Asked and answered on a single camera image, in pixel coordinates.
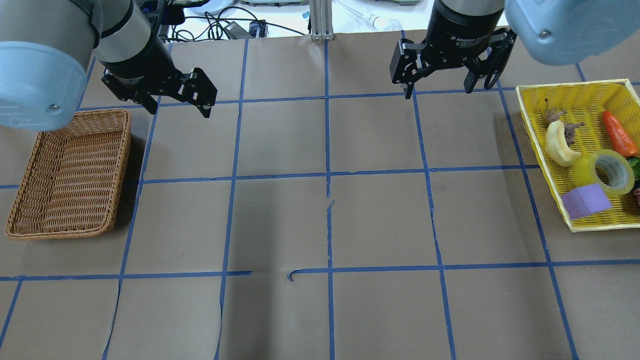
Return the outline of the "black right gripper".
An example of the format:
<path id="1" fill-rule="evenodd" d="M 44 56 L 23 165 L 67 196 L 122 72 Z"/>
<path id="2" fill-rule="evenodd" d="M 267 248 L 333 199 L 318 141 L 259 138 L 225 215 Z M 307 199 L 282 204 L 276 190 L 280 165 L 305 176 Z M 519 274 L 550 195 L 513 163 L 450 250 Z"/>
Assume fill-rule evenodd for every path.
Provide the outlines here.
<path id="1" fill-rule="evenodd" d="M 482 79 L 485 90 L 493 89 L 517 39 L 512 29 L 495 30 L 504 9 L 503 0 L 435 0 L 422 43 L 397 41 L 390 62 L 391 82 L 400 85 L 404 98 L 410 100 L 416 82 L 432 75 L 430 65 L 459 68 L 464 63 L 467 94 Z M 480 59 L 486 48 L 487 59 Z"/>

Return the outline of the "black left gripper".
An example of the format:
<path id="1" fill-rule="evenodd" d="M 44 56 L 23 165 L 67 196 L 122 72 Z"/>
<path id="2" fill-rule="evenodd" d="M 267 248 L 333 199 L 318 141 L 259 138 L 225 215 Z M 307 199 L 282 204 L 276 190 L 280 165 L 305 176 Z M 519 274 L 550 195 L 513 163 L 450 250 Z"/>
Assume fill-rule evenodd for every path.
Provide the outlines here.
<path id="1" fill-rule="evenodd" d="M 217 87 L 199 67 L 182 74 L 172 60 L 102 61 L 102 64 L 105 67 L 102 82 L 107 88 L 119 100 L 142 105 L 153 116 L 159 107 L 156 97 L 193 105 L 206 119 L 217 101 Z"/>

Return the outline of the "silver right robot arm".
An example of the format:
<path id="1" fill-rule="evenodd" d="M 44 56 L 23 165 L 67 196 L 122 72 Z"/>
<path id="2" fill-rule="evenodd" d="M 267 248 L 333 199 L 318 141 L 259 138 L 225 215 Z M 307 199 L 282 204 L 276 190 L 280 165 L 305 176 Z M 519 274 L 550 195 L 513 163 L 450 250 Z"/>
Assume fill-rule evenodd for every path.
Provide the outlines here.
<path id="1" fill-rule="evenodd" d="M 541 64 L 576 64 L 628 39 L 639 14 L 637 0 L 436 0 L 423 41 L 396 43 L 390 79 L 409 100 L 419 80 L 466 68 L 467 94 L 479 81 L 489 90 L 517 40 Z"/>

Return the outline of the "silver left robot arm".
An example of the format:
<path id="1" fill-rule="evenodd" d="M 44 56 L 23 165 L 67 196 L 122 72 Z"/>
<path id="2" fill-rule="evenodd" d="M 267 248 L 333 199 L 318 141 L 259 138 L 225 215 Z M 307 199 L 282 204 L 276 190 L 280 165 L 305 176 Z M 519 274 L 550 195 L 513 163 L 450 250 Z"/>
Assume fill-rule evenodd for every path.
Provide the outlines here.
<path id="1" fill-rule="evenodd" d="M 150 114 L 157 96 L 208 118 L 217 88 L 198 67 L 182 72 L 133 0 L 3 0 L 0 9 L 0 123 L 52 132 L 68 126 L 87 88 L 92 59 L 120 101 Z"/>

